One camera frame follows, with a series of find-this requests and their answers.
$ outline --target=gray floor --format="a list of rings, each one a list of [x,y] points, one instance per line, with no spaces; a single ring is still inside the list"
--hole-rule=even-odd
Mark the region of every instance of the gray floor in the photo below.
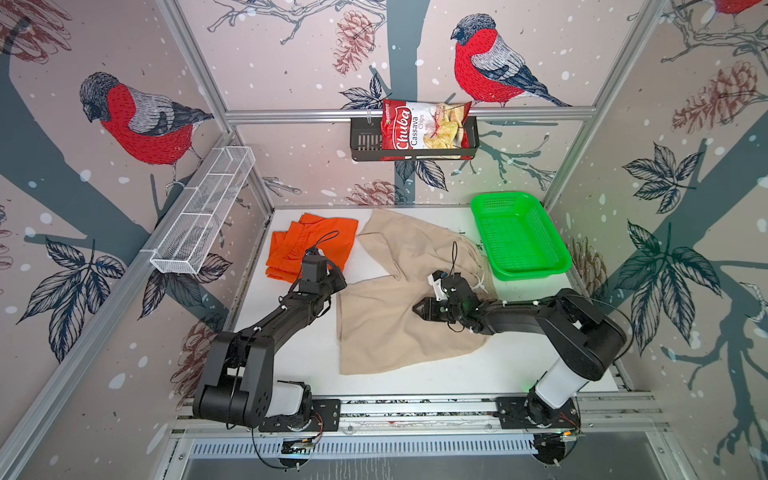
[[[191,460],[184,480],[231,480],[233,478],[293,478],[312,480],[453,480],[471,478],[526,478],[562,480],[602,478],[626,480],[664,478],[651,446],[643,433],[591,433],[580,439],[561,468],[545,468],[530,455],[456,456],[415,458],[361,458],[312,460],[285,473],[255,459]]]

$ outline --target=chip bag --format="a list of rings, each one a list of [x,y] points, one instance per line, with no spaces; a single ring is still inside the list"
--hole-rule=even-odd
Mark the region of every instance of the chip bag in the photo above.
[[[384,100],[382,148],[384,150],[421,150],[469,148],[464,122],[471,103],[459,105],[424,104],[413,101]],[[469,160],[461,155],[428,155],[416,158]],[[383,161],[405,157],[383,157]]]

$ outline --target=robotic arm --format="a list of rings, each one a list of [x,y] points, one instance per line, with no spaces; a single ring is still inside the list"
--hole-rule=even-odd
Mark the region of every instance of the robotic arm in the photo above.
[[[325,314],[331,295],[344,288],[346,281],[339,267],[320,255],[317,247],[308,249],[301,263],[301,278],[272,313],[239,332],[216,335],[197,385],[193,415],[252,429],[261,426],[272,413],[275,352],[294,333]],[[311,410],[309,386],[300,386],[296,401],[301,405],[299,411],[281,412],[296,416],[293,421],[299,428],[308,423]]]
[[[523,302],[481,302],[459,273],[434,272],[436,297],[426,297],[413,311],[430,322],[460,323],[474,333],[543,333],[560,358],[531,388],[525,418],[547,425],[588,381],[603,377],[627,337],[611,319],[575,291]]]

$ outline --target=clothing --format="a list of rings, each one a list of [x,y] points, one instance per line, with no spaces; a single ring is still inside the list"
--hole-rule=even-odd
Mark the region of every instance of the clothing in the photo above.
[[[272,232],[270,256],[266,260],[266,275],[269,278],[293,283],[299,277],[301,260],[306,249],[327,239],[317,247],[342,271],[352,245],[355,243],[357,220],[351,218],[323,218],[304,214],[299,222],[291,222],[287,232]]]
[[[481,298],[495,297],[488,260],[471,241],[383,209],[373,211],[357,240],[390,275],[354,283],[339,292],[336,328],[343,375],[381,373],[465,355],[485,343],[483,335],[452,332],[446,324],[427,322],[412,311],[425,296],[435,295],[427,276],[435,270],[450,271],[454,241],[458,246],[455,271],[475,285],[473,290]]]

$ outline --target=beige pants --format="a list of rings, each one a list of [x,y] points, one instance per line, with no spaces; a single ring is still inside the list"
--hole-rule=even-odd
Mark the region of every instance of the beige pants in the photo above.
[[[381,373],[414,363],[474,352],[485,336],[452,332],[444,323],[427,322],[412,311],[435,292],[427,276],[451,269],[453,242],[458,245],[455,272],[481,298],[495,298],[488,260],[463,235],[392,210],[376,209],[357,240],[389,273],[348,285],[336,302],[336,328],[344,375]],[[461,329],[458,324],[454,329]]]

